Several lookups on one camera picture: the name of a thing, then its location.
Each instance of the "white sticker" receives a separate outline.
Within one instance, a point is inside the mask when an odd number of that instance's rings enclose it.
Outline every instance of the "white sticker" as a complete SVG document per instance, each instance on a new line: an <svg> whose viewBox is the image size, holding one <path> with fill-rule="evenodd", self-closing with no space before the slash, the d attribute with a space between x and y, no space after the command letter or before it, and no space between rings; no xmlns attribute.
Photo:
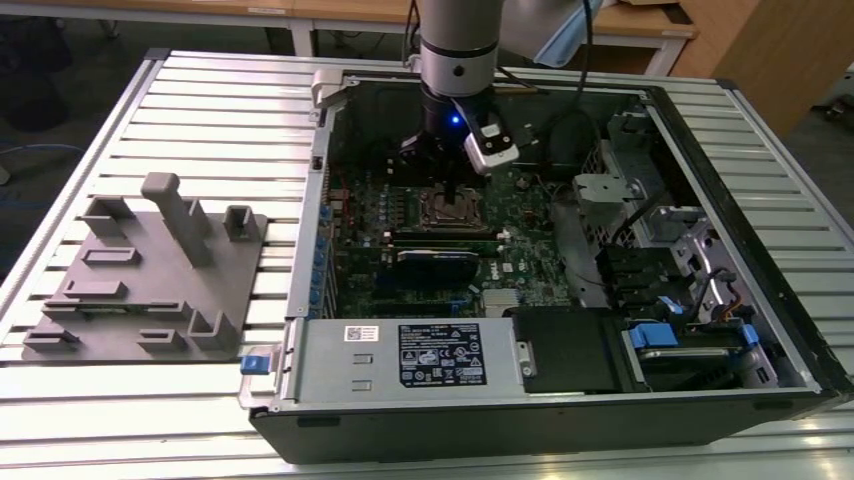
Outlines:
<svg viewBox="0 0 854 480"><path fill-rule="evenodd" d="M344 327L345 342L378 342L378 326Z"/></svg>
<svg viewBox="0 0 854 480"><path fill-rule="evenodd" d="M254 7L249 7L249 8L246 8L246 10L249 11L249 13L265 13L266 15L284 15L284 9L282 8L254 8Z"/></svg>

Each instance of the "blue latch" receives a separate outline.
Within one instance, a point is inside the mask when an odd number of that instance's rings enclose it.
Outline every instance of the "blue latch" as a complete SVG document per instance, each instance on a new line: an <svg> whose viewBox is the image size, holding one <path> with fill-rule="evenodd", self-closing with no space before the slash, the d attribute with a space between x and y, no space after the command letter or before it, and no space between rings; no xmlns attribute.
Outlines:
<svg viewBox="0 0 854 480"><path fill-rule="evenodd" d="M269 374L269 356L246 355L240 359L240 373L242 375Z"/></svg>
<svg viewBox="0 0 854 480"><path fill-rule="evenodd" d="M676 347L679 345L668 323L641 323L628 330L628 337L635 348Z"/></svg>
<svg viewBox="0 0 854 480"><path fill-rule="evenodd" d="M741 337L744 337L747 346L755 347L756 345L759 345L759 334L756 333L756 329L752 325L741 325L740 327L737 327L737 332L741 334Z"/></svg>

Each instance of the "warning label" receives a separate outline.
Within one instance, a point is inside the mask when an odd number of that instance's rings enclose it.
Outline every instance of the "warning label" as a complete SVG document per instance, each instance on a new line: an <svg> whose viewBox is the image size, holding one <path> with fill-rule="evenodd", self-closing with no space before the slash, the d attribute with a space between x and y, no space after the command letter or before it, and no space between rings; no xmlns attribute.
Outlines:
<svg viewBox="0 0 854 480"><path fill-rule="evenodd" d="M400 383L405 388L485 385L480 328L400 325Z"/></svg>

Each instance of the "slotted metal table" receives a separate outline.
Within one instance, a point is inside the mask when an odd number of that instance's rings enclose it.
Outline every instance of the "slotted metal table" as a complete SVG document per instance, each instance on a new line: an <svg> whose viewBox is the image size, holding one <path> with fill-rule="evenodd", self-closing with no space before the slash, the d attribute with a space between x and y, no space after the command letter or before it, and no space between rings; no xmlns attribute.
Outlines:
<svg viewBox="0 0 854 480"><path fill-rule="evenodd" d="M143 61L0 290L0 478L849 478L854 403L703 447L294 466L237 405L234 364L26 366L21 341L86 236L77 215L87 198L126 195L134 209L151 210L138 196L149 171L178 174L180 193L201 198L206 212L237 202L270 218L242 344L278 341L313 135L309 86L320 68L401 71L393 62L177 51ZM532 81L574 78L516 73ZM709 80L591 78L665 88L854 371L854 234L740 93ZM269 393L272 384L252 388Z"/></svg>

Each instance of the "floor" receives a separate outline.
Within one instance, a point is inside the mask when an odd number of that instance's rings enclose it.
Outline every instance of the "floor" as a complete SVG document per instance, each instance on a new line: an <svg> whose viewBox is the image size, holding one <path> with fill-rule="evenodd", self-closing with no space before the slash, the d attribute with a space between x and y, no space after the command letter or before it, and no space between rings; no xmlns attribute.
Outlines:
<svg viewBox="0 0 854 480"><path fill-rule="evenodd" d="M269 53L272 42L277 53L286 53L290 48L286 32L273 34L268 42L260 28L122 22L118 29L119 37L107 40L94 21L65 21L63 37L74 63L54 75L54 83L69 106L69 120L46 132L22 134L0 119L0 144L63 143L85 148L149 47ZM341 45L330 34L322 33L320 53L394 60L400 58L400 40L400 35L364 33L344 38ZM500 63L524 64L509 56L501 57ZM827 123L815 112L785 138L785 144L843 217L854 223L854 165L848 164L854 129ZM65 151L23 151L0 158L0 165L11 174L9 183L0 186L0 279L61 190L77 157Z"/></svg>

